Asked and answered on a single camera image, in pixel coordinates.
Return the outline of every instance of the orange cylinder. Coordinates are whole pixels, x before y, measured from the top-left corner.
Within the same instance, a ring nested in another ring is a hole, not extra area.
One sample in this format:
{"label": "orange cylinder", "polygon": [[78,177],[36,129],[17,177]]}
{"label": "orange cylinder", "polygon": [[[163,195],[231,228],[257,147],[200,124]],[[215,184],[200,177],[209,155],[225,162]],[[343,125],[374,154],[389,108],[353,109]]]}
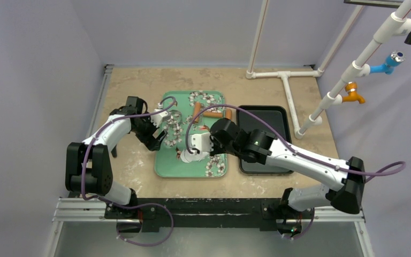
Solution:
{"label": "orange cylinder", "polygon": [[224,117],[226,119],[231,119],[232,118],[232,111],[230,109],[226,109],[226,111],[224,112]]}
{"label": "orange cylinder", "polygon": [[223,114],[220,112],[205,111],[202,113],[202,116],[209,118],[222,118]]}
{"label": "orange cylinder", "polygon": [[[194,110],[193,110],[193,117],[201,110],[201,103],[195,102],[194,103]],[[194,120],[194,123],[199,122],[199,116]]]}

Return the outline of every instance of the orange faucet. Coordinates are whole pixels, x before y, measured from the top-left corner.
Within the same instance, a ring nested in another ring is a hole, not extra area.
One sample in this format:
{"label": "orange faucet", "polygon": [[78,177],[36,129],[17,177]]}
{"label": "orange faucet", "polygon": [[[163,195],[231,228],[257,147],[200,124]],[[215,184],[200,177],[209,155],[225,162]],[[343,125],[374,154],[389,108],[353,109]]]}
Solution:
{"label": "orange faucet", "polygon": [[364,100],[363,96],[359,95],[357,93],[357,83],[355,82],[349,82],[347,86],[344,88],[346,92],[349,94],[348,96],[344,96],[342,98],[343,102],[355,102],[358,101],[359,104],[365,103],[366,101]]}

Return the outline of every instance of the metal frame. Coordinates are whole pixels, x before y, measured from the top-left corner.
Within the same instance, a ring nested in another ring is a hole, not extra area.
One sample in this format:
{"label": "metal frame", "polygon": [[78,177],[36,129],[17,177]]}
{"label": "metal frame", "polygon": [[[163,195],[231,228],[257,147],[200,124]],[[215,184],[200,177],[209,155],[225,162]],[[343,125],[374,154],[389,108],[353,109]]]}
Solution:
{"label": "metal frame", "polygon": [[[98,96],[94,115],[87,132],[87,137],[90,136],[98,126],[100,110],[103,108],[104,98],[108,90],[112,69],[114,65],[106,65],[103,75],[100,94]],[[92,199],[84,201],[81,198],[59,198],[56,210],[52,219],[52,226],[48,238],[47,248],[43,256],[54,257],[59,243],[64,222],[122,222],[122,223],[139,223],[137,219],[105,219],[104,213],[106,204],[100,200]],[[346,214],[340,212],[333,207],[321,207],[315,209],[314,222],[354,222],[356,232],[364,257],[373,257],[371,243],[368,232],[365,227],[364,213],[361,211],[357,215]]]}
{"label": "metal frame", "polygon": [[386,8],[398,8],[402,1],[390,1],[390,0],[344,0],[345,4],[357,4],[366,6],[386,7]]}

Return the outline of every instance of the black tray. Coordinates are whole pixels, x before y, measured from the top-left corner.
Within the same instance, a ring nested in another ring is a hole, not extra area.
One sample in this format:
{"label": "black tray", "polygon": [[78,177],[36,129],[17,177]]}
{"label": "black tray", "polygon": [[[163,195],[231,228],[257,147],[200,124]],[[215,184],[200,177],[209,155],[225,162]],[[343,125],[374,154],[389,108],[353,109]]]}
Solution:
{"label": "black tray", "polygon": [[[287,142],[291,143],[287,113],[283,107],[273,105],[241,105],[239,107],[267,122]],[[237,125],[247,132],[257,129],[271,132],[253,117],[240,111],[237,111]],[[262,165],[260,163],[248,163],[242,159],[239,159],[239,167],[243,173],[250,175],[287,175],[293,172],[292,170],[280,167]]]}

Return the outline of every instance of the gray floor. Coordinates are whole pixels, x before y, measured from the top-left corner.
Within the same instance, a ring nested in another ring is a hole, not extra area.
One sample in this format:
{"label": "gray floor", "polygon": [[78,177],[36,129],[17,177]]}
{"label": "gray floor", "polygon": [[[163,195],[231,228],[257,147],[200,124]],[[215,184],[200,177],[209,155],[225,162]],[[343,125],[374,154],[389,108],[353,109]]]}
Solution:
{"label": "gray floor", "polygon": [[[116,239],[115,223],[64,223],[56,256],[363,256],[353,222],[316,222],[297,241],[258,229],[175,228],[171,238],[155,247],[139,247]],[[135,241],[153,243],[160,233],[143,233]]]}

